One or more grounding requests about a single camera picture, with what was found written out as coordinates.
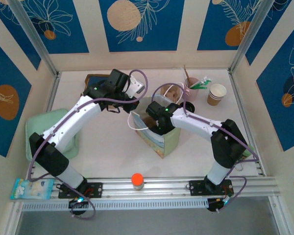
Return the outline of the brown pulp cup carrier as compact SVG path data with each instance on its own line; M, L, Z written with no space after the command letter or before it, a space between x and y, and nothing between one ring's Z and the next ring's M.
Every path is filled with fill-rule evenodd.
M157 126L157 122L150 116L143 119L144 124L147 126L148 129L151 129Z

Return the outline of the white green paper carrier bag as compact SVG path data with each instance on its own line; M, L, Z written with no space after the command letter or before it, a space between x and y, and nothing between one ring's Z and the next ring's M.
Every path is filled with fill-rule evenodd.
M184 88L184 85L181 82L166 85L178 86L180 89ZM151 129L148 129L144 124L143 119L149 116L146 113L146 108L152 101L156 101L164 107L167 107L170 103L173 103L170 99L161 94L144 97L140 100L137 108L130 112L127 123L129 124L129 128L134 130L137 135L143 139L144 142L146 142L159 155L159 157L163 159L173 152L173 150L177 147L179 142L180 129L175 128L165 135L158 135L152 132Z

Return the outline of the stack of paper cups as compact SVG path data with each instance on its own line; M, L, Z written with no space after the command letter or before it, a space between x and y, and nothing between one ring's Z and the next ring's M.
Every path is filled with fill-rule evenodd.
M207 97L207 103L211 106L217 106L226 95L227 90L221 84L213 84L210 87Z

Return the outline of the cardboard napkin tray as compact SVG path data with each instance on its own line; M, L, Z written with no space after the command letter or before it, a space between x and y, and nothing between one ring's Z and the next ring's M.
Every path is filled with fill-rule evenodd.
M93 75L93 74L88 74L87 76L86 76L86 79L85 79L85 85L86 85L86 87L88 87L88 86L90 86L89 84L88 84L88 81L89 81L89 77L90 77L90 75ZM109 76L108 74L95 74L95 75L104 75L104 76Z

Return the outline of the pink holder cup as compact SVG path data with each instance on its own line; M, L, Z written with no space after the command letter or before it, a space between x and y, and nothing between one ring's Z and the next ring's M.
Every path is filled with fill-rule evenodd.
M189 79L186 79L184 81L184 90L186 91L186 94L183 96L183 100L185 101L195 101L199 92L199 89L191 89L190 86L198 82L199 80L194 77L190 77Z

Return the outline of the orange capped bottle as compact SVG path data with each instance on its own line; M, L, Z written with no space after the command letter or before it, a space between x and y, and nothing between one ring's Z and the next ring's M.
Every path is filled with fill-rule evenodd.
M144 187L144 177L140 173L134 173L131 177L131 182L136 190L141 190Z

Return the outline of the mint green zipped case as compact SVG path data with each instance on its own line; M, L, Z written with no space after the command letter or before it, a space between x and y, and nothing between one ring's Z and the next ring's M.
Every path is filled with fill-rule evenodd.
M25 153L28 161L32 160L32 153L30 149L29 137L36 132L42 134L47 129L54 126L66 113L67 109L57 109L50 112L42 113L29 118L25 123ZM64 156L69 160L76 157L79 152L79 137L77 133L73 139L68 143L64 150Z

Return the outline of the green packet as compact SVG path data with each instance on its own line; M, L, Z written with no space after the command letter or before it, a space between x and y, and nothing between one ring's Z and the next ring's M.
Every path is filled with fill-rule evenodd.
M250 155L252 155L252 152L250 152L250 150L254 151L254 148L252 145L248 145L248 148L243 152L243 157L247 158Z

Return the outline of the black controller board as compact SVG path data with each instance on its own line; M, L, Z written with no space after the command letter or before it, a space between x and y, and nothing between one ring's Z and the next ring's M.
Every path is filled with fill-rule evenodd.
M208 199L207 210L211 212L219 212L225 205L229 203L230 199L210 198Z
M73 216L84 214L86 212L86 209L88 208L88 205L89 205L88 201L86 201L82 197L75 198L69 201L69 209Z

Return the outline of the blue wet wipes packet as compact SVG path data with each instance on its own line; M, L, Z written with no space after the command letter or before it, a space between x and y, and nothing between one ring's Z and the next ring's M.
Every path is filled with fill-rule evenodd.
M15 181L10 199L49 200L51 197L53 184L53 179L41 179L36 182L30 182L29 180L18 178Z

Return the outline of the aluminium side rail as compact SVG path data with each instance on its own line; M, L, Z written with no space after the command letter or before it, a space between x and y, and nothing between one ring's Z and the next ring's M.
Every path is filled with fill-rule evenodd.
M57 93L57 90L58 90L58 86L59 86L59 83L60 83L61 76L62 76L62 72L59 72L57 74L56 78L54 79L54 82L53 82L53 85L52 85L52 88L51 88L51 92L50 92L50 95L49 95L49 99L48 99L48 102L47 102L46 112L49 112L49 111L52 110L53 103L54 103L55 96L56 96L56 93Z
M251 131L251 128L250 128L250 125L249 125L246 108L244 106L243 97L241 95L241 92L239 91L238 83L237 83L237 81L236 81L236 79L234 77L234 74L230 73L230 72L228 72L228 73L229 73L230 82L231 82L231 85L232 85L232 88L233 88L233 91L234 91L234 95L235 95L236 101L238 103L240 114L241 114L241 117L242 117L242 120L243 120L244 128L245 128L245 131L246 131L246 134L247 134L247 139L249 141L249 144L253 147L253 149L255 150L255 153L259 157L259 160L255 163L256 167L260 171L260 173L258 173L258 174L261 175L261 176L266 176L267 174L266 174L266 171L263 168L263 162L262 162L262 160L260 158L260 153L258 151L258 147L257 147L256 141L255 141L255 138L254 138L254 136L252 134L252 131Z

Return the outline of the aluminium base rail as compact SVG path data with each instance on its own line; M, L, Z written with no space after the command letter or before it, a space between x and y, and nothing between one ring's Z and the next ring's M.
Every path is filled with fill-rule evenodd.
M141 190L134 189L130 178L89 178L88 182L103 183L103 199L167 199L190 198L186 188L191 180L202 177L165 177L145 178ZM231 176L234 192L241 191L239 197L279 196L281 195L276 179L266 176Z

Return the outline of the aluminium frame post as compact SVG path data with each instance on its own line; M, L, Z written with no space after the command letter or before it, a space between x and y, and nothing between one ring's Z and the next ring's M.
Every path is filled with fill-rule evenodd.
M245 56L247 50L249 49L251 43L253 42L257 32L259 31L263 21L265 20L269 10L271 9L275 0L262 0L258 10L255 13L253 20L250 23L250 26L242 39L241 44L238 47L238 50L228 68L230 75L234 73L238 67L240 61Z
M52 62L48 50L46 49L42 39L40 38L37 30L35 29L33 23L31 22L31 19L22 7L21 3L18 0L7 0L7 2L15 18L17 19L21 28L30 40L31 44L39 54L40 58L44 61L50 73L55 78L57 78L58 69Z

